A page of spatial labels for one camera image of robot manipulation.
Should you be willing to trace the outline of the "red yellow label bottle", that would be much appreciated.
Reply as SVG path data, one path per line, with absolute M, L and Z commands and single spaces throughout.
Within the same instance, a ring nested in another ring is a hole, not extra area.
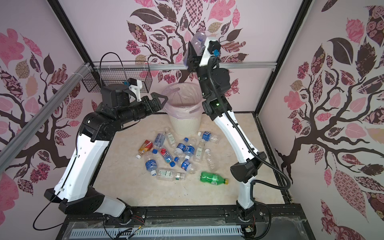
M 153 143 L 149 140 L 145 140 L 144 143 L 139 148 L 136 158 L 140 159 L 145 153 L 150 151 L 152 148 L 153 148 Z

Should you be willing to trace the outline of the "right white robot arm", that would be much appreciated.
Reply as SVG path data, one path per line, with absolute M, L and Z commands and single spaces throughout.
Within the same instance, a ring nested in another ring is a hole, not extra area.
M 256 211 L 252 181 L 255 180 L 265 153 L 257 152 L 236 121 L 225 97 L 230 89 L 229 70 L 220 68 L 221 45 L 213 38 L 198 38 L 188 43 L 185 65 L 190 73 L 197 73 L 206 114 L 222 130 L 235 151 L 238 163 L 231 166 L 231 174 L 239 182 L 237 214 L 247 222 Z

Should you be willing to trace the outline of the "green soda bottle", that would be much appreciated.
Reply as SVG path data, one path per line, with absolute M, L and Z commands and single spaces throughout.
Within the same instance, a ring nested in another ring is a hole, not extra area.
M 201 172 L 200 181 L 211 185 L 228 185 L 229 180 L 215 173 Z

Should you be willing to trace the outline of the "clear unlabelled bottle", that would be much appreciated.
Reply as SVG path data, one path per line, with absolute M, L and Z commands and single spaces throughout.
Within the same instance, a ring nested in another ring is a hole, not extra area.
M 203 56 L 206 39 L 206 34 L 197 32 L 188 42 L 187 50 L 183 58 L 183 63 L 187 68 L 191 68 L 194 65 L 191 63 L 193 60 Z

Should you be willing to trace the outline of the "clear bottle white cap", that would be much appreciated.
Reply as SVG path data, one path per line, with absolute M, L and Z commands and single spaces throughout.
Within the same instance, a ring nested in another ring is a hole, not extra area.
M 218 167 L 216 162 L 213 159 L 212 153 L 210 149 L 205 149 L 204 159 L 208 164 L 208 167 L 211 172 L 217 171 Z

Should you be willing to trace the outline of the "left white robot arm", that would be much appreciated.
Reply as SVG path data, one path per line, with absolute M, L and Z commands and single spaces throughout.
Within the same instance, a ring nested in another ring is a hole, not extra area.
M 131 207 L 122 200 L 99 193 L 91 186 L 94 173 L 116 134 L 124 124 L 141 120 L 163 109 L 168 97 L 152 93 L 140 102 L 130 102 L 129 90 L 106 91 L 96 111 L 86 115 L 76 137 L 74 154 L 59 183 L 45 198 L 59 204 L 66 215 L 105 214 L 127 224 Z

